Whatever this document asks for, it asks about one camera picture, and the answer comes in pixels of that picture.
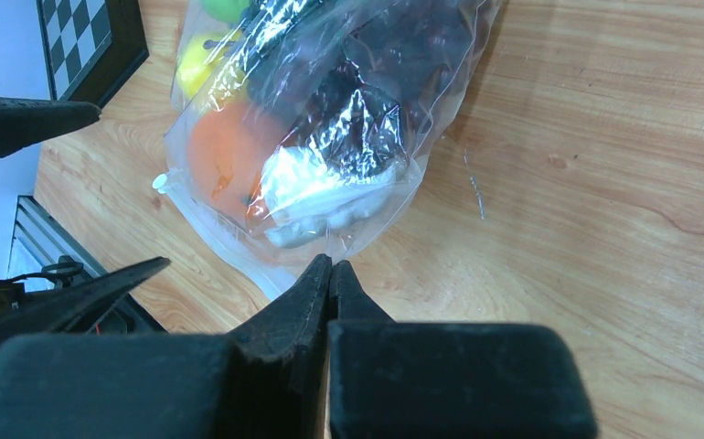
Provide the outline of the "clear zip top bag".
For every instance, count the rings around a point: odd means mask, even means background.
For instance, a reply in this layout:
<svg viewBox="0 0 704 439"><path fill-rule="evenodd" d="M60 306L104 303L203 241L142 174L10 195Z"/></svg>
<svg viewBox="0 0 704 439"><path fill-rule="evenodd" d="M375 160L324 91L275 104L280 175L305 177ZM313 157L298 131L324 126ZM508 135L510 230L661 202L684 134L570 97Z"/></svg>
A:
<svg viewBox="0 0 704 439"><path fill-rule="evenodd" d="M171 90L169 197L268 298L410 205L497 1L192 1Z"/></svg>

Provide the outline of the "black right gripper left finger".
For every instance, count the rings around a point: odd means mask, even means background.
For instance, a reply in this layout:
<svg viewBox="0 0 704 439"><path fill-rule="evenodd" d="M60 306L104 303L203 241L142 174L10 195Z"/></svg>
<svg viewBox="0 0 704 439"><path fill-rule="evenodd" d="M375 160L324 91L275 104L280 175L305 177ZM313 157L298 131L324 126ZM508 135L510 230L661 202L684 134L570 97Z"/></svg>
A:
<svg viewBox="0 0 704 439"><path fill-rule="evenodd" d="M5 337L0 438L314 437L332 270L315 257L223 335Z"/></svg>

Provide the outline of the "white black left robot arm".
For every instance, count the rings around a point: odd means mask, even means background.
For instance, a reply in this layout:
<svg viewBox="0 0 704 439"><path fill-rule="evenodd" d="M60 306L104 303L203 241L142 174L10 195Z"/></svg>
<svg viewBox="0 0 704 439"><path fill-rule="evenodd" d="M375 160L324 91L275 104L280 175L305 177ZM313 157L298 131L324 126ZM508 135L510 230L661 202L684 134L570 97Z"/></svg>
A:
<svg viewBox="0 0 704 439"><path fill-rule="evenodd" d="M99 121L100 108L91 102L0 97L0 157ZM25 275L0 279L0 346L24 334L66 332L75 318L129 294L169 265L166 257L127 266L62 289L25 296Z"/></svg>

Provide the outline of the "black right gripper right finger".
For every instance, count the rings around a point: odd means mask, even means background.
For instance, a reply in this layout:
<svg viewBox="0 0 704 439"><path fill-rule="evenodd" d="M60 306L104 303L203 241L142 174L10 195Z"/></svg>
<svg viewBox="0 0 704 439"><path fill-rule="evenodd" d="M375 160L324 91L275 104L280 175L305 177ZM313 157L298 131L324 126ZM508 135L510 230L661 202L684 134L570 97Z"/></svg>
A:
<svg viewBox="0 0 704 439"><path fill-rule="evenodd" d="M574 357L552 329L397 322L340 262L329 287L335 438L594 438Z"/></svg>

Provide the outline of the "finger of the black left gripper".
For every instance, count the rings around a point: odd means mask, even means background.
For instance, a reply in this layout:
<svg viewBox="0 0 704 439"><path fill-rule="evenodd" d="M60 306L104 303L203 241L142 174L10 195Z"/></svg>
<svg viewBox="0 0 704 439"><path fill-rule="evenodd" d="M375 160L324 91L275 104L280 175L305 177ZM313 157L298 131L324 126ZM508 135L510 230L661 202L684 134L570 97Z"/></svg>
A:
<svg viewBox="0 0 704 439"><path fill-rule="evenodd" d="M105 302L117 301L170 264L156 257L124 267L83 284L56 290L33 304L0 315L0 345L22 334L64 332L77 315Z"/></svg>
<svg viewBox="0 0 704 439"><path fill-rule="evenodd" d="M73 133L100 120L90 102L0 97L0 158L31 145Z"/></svg>

